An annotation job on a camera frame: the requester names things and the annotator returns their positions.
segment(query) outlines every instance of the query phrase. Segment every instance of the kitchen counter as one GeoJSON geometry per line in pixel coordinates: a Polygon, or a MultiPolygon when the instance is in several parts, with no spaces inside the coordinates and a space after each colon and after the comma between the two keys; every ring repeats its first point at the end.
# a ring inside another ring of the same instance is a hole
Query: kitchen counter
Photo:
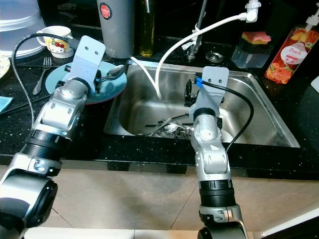
{"type": "MultiPolygon", "coordinates": [[[[176,39],[159,38],[157,47],[161,51],[152,58],[141,60],[159,61],[166,49],[176,39]]],[[[221,66],[229,70],[249,71],[258,80],[274,107],[295,136],[300,148],[261,146],[235,143],[228,152],[232,170],[237,176],[319,180],[319,94],[310,86],[316,72],[306,72],[311,59],[305,60],[291,81],[283,86],[273,83],[262,77],[263,69],[238,69],[230,60],[233,47],[205,43],[202,49],[212,49],[222,52],[226,60],[221,66]]],[[[188,63],[182,56],[181,50],[176,50],[166,61],[170,64],[194,65],[203,67],[213,65],[208,62],[202,52],[199,52],[195,62],[188,63]]],[[[39,95],[31,94],[37,79],[41,74],[41,64],[47,50],[41,53],[18,60],[18,72],[24,81],[31,100],[40,99],[48,95],[42,88],[39,95]]],[[[53,66],[57,67],[71,62],[72,59],[53,58],[53,66]]],[[[123,61],[111,60],[111,63],[120,64],[123,61]]],[[[8,107],[12,109],[26,103],[23,91],[12,71],[0,79],[0,95],[14,97],[8,107]]],[[[33,104],[36,115],[47,99],[33,104]]],[[[64,153],[63,159],[90,161],[90,164],[101,165],[101,161],[108,162],[109,170],[147,170],[144,164],[163,165],[167,172],[184,172],[187,167],[194,167],[194,150],[190,141],[150,138],[136,136],[109,135],[103,133],[112,100],[88,105],[80,119],[75,139],[64,153]]],[[[21,108],[11,114],[0,115],[0,164],[8,165],[16,152],[21,150],[24,139],[31,126],[31,115],[28,107],[21,108]]]]}

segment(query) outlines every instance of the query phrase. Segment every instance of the hello kitty mug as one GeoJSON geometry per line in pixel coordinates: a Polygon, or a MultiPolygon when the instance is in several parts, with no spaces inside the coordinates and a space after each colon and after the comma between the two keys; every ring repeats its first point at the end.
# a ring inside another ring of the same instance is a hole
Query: hello kitty mug
{"type": "MultiPolygon", "coordinates": [[[[58,36],[67,37],[72,36],[71,30],[66,26],[48,26],[36,33],[49,33],[58,36]]],[[[69,46],[68,43],[54,37],[37,37],[38,42],[42,46],[46,46],[52,53],[52,56],[56,58],[68,58],[73,56],[74,50],[69,46]]]]}

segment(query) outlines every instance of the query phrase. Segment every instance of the blue cloth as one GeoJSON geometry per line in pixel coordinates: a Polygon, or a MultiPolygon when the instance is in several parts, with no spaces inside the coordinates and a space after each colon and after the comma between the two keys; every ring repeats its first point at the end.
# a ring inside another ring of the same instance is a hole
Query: blue cloth
{"type": "Polygon", "coordinates": [[[10,102],[12,101],[12,97],[3,97],[0,96],[0,112],[3,111],[5,108],[8,107],[10,102]]]}

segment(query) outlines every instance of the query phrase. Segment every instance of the white hose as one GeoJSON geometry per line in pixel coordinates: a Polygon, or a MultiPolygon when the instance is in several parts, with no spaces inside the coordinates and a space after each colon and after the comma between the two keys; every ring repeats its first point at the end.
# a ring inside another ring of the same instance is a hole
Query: white hose
{"type": "Polygon", "coordinates": [[[157,86],[155,84],[155,81],[153,80],[153,78],[151,77],[151,75],[149,74],[149,72],[147,71],[147,69],[145,68],[145,66],[143,66],[141,64],[141,62],[136,59],[134,56],[131,57],[131,59],[136,63],[138,64],[139,67],[141,67],[141,69],[145,72],[146,76],[148,77],[148,79],[150,80],[151,84],[153,85],[154,89],[156,90],[156,94],[158,96],[159,99],[161,99],[161,94],[160,94],[160,88],[159,86],[157,86]]]}
{"type": "Polygon", "coordinates": [[[192,35],[189,35],[187,37],[185,37],[184,39],[182,39],[181,41],[179,41],[178,43],[176,43],[174,46],[172,46],[165,54],[164,56],[161,58],[161,60],[159,61],[158,67],[156,69],[156,73],[155,73],[155,89],[157,90],[156,93],[158,95],[158,98],[161,99],[161,94],[160,94],[160,89],[159,89],[159,75],[160,75],[160,68],[163,64],[163,62],[166,60],[166,58],[179,46],[183,45],[184,43],[186,43],[187,41],[191,40],[193,37],[199,36],[207,31],[210,31],[211,29],[214,29],[222,24],[225,24],[227,22],[230,21],[234,21],[234,20],[245,20],[247,16],[247,13],[241,13],[239,15],[236,16],[231,16],[229,18],[226,18],[224,20],[221,20],[217,23],[214,23],[206,28],[203,28],[202,30],[193,33],[192,35]]]}

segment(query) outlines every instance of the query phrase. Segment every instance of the bottle label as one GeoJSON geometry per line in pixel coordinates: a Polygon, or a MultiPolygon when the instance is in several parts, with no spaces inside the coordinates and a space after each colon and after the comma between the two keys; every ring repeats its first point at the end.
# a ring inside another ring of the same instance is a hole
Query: bottle label
{"type": "Polygon", "coordinates": [[[109,20],[112,17],[112,10],[110,6],[108,6],[106,3],[102,2],[100,4],[100,12],[104,19],[109,20]]]}
{"type": "Polygon", "coordinates": [[[295,43],[290,46],[286,46],[280,53],[281,59],[291,65],[298,65],[307,56],[307,52],[304,44],[301,42],[295,43]]]}

